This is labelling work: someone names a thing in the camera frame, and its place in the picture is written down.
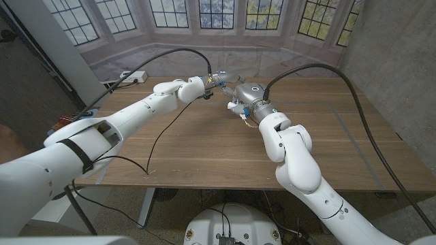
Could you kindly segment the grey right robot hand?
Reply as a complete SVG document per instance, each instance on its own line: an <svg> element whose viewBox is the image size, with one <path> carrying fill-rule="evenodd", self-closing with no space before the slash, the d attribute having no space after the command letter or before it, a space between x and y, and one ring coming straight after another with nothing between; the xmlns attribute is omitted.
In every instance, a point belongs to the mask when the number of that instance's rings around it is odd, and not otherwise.
<svg viewBox="0 0 436 245"><path fill-rule="evenodd" d="M228 109L237 115L253 116L260 122L269 114L277 113L274 105L264 102L266 86L258 83L244 83L236 86Z"/></svg>

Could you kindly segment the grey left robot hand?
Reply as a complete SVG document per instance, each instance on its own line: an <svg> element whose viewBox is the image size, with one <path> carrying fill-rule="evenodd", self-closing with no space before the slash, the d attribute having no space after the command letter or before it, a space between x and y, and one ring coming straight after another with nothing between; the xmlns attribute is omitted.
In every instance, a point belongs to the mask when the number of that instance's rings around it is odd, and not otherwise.
<svg viewBox="0 0 436 245"><path fill-rule="evenodd" d="M227 97L232 97L234 91L227 86L227 84L233 84L236 82L245 83L246 77L237 73L226 73L224 71L217 72L216 74L203 77L204 83L204 98L209 99L213 96L212 90L215 87L221 87L222 93Z"/></svg>

